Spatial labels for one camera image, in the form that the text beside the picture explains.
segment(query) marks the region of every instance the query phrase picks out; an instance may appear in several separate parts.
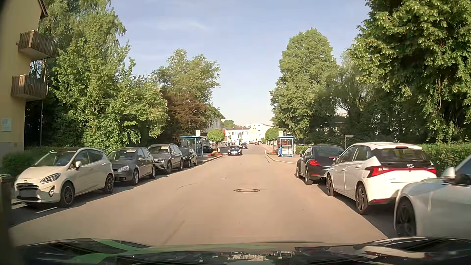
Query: black car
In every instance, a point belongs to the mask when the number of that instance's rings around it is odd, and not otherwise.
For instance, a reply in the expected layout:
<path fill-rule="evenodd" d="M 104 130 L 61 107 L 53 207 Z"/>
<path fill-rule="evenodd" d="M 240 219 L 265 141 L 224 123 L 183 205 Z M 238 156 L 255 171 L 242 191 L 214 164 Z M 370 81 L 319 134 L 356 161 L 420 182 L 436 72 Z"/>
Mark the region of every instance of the black car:
<path fill-rule="evenodd" d="M 343 148 L 337 145 L 309 146 L 296 163 L 296 177 L 304 177 L 306 185 L 311 185 L 313 180 L 325 179 L 325 173 L 332 166 L 333 159 L 338 158 L 342 152 Z"/>
<path fill-rule="evenodd" d="M 202 151 L 201 153 L 203 155 L 209 155 L 212 152 L 216 151 L 216 149 L 212 148 L 211 146 L 203 146 L 203 147 L 200 147 L 200 151 Z"/>
<path fill-rule="evenodd" d="M 153 144 L 148 149 L 154 157 L 157 170 L 161 170 L 165 174 L 170 174 L 174 168 L 183 170 L 183 156 L 176 144 Z"/>
<path fill-rule="evenodd" d="M 238 145 L 233 145 L 233 146 L 229 147 L 229 150 L 227 151 L 227 155 L 228 156 L 231 156 L 231 155 L 241 156 L 242 155 L 242 149 Z"/>
<path fill-rule="evenodd" d="M 198 155 L 191 147 L 180 147 L 181 154 L 183 155 L 183 163 L 187 167 L 198 165 Z"/>
<path fill-rule="evenodd" d="M 113 167 L 114 181 L 137 185 L 144 176 L 155 178 L 154 159 L 145 147 L 127 147 L 112 151 L 108 159 Z"/>

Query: car hood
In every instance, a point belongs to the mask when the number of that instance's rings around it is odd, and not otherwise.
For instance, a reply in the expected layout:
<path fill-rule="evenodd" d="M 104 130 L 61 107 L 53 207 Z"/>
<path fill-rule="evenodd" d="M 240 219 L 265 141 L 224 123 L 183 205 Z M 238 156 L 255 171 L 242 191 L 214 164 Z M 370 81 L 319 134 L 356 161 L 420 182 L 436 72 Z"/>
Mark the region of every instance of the car hood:
<path fill-rule="evenodd" d="M 152 157 L 153 157 L 153 158 L 157 158 L 157 159 L 164 159 L 164 158 L 169 158 L 169 157 L 170 157 L 170 154 L 169 154 L 169 153 L 165 153 L 165 154 L 152 154 Z"/>
<path fill-rule="evenodd" d="M 452 238 L 396 238 L 357 245 L 321 242 L 256 242 L 250 244 L 148 246 L 109 239 L 70 239 L 17 248 L 27 264 L 227 264 L 246 261 L 280 264 L 435 264 L 453 259 L 467 264 L 471 240 Z"/>
<path fill-rule="evenodd" d="M 63 170 L 63 166 L 32 166 L 25 169 L 17 178 L 16 181 L 32 179 L 42 180 L 43 178 L 50 176 L 55 173 L 60 173 Z"/>
<path fill-rule="evenodd" d="M 130 165 L 135 165 L 135 164 L 136 164 L 136 161 L 134 159 L 111 161 L 111 165 L 113 169 L 118 169 L 123 166 L 130 166 Z"/>

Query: manhole cover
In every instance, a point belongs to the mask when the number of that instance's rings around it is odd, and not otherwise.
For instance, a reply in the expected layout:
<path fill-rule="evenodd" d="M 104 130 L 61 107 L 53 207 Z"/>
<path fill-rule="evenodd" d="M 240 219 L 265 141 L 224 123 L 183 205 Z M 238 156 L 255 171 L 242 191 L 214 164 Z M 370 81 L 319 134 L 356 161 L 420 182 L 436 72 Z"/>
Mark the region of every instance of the manhole cover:
<path fill-rule="evenodd" d="M 258 189 L 237 189 L 237 190 L 234 190 L 235 192 L 258 192 L 260 190 Z"/>

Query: white car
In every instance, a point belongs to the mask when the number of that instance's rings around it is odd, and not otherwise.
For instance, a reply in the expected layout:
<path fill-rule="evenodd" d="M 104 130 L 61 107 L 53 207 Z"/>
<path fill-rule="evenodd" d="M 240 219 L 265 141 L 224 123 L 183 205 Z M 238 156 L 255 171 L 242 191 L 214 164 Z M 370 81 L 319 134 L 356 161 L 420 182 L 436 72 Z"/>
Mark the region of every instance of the white car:
<path fill-rule="evenodd" d="M 393 142 L 357 143 L 348 147 L 327 170 L 327 194 L 356 201 L 367 215 L 371 206 L 394 203 L 398 191 L 411 182 L 436 178 L 436 169 L 422 147 Z"/>
<path fill-rule="evenodd" d="M 112 193 L 114 176 L 106 155 L 94 148 L 53 150 L 24 170 L 15 181 L 15 197 L 28 204 L 70 207 L 75 196 L 103 190 Z"/>
<path fill-rule="evenodd" d="M 471 239 L 471 156 L 436 179 L 406 185 L 394 209 L 400 236 Z"/>

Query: bus stop shelter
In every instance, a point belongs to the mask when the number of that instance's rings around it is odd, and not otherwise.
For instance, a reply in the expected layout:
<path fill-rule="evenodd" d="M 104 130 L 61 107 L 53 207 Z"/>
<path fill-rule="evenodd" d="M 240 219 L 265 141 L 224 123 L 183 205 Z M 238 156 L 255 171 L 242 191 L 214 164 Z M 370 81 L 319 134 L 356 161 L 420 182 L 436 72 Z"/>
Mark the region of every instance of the bus stop shelter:
<path fill-rule="evenodd" d="M 278 156 L 279 157 L 293 157 L 294 156 L 294 137 L 293 136 L 280 136 L 277 138 L 278 142 Z"/>
<path fill-rule="evenodd" d="M 181 139 L 181 144 L 180 147 L 191 147 L 195 152 L 198 154 L 198 156 L 203 155 L 203 141 L 206 139 L 204 136 L 196 136 L 196 135 L 190 135 L 190 136 L 180 136 Z"/>

